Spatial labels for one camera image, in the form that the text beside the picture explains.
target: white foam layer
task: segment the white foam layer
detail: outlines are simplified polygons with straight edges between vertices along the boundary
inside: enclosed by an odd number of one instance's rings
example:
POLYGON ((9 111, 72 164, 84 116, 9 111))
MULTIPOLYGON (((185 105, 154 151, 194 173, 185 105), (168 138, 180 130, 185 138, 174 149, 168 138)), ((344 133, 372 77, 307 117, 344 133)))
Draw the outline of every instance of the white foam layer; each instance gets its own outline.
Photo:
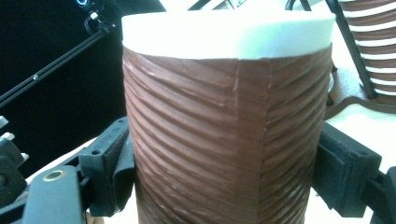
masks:
POLYGON ((334 15, 305 11, 162 12, 122 18, 123 45, 176 58, 279 58, 331 43, 334 15))

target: grooved brown surface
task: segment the grooved brown surface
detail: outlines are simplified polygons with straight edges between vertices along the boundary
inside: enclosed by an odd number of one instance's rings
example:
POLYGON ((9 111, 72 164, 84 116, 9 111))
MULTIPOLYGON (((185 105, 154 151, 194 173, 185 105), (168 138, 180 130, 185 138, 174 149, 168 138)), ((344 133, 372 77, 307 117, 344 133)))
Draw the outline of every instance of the grooved brown surface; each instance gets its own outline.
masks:
POLYGON ((382 40, 396 38, 396 27, 371 32, 352 32, 356 40, 382 40))
POLYGON ((304 223, 331 62, 124 49, 139 222, 304 223))

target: brown cylindrical object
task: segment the brown cylindrical object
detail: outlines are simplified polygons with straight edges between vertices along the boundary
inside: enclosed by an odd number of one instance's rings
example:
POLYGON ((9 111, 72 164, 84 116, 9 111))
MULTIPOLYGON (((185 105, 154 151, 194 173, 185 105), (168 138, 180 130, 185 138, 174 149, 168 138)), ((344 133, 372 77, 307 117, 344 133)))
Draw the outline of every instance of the brown cylindrical object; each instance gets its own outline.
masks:
POLYGON ((331 68, 124 48, 139 223, 304 223, 331 68))

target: black background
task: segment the black background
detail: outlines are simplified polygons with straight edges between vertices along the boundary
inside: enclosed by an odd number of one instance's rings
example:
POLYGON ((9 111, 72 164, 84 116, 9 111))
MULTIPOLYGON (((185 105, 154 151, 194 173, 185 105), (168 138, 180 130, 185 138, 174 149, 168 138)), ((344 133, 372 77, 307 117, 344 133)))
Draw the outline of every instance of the black background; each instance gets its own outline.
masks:
MULTIPOLYGON (((0 108, 9 120, 1 133, 31 156, 24 176, 125 116, 120 17, 164 9, 158 0, 104 3, 117 28, 0 108)), ((86 40, 87 17, 74 0, 0 1, 0 95, 86 40)))

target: black bracket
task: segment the black bracket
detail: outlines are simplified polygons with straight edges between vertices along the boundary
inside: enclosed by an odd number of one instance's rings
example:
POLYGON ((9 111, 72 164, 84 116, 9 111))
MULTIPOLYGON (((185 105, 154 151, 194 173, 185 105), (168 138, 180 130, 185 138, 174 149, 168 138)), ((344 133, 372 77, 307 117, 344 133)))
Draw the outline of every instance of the black bracket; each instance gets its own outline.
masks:
POLYGON ((134 153, 122 118, 88 147, 35 177, 27 199, 0 209, 0 223, 52 224, 62 213, 67 217, 62 223, 78 224, 87 208, 95 217, 111 217, 125 207, 133 185, 134 153))
POLYGON ((368 147, 324 123, 313 188, 341 217, 363 217, 369 206, 375 213, 375 223, 395 224, 396 167, 382 174, 378 171, 381 159, 368 147))
POLYGON ((13 203, 26 188, 18 171, 22 163, 20 150, 12 141, 0 137, 0 208, 13 203))

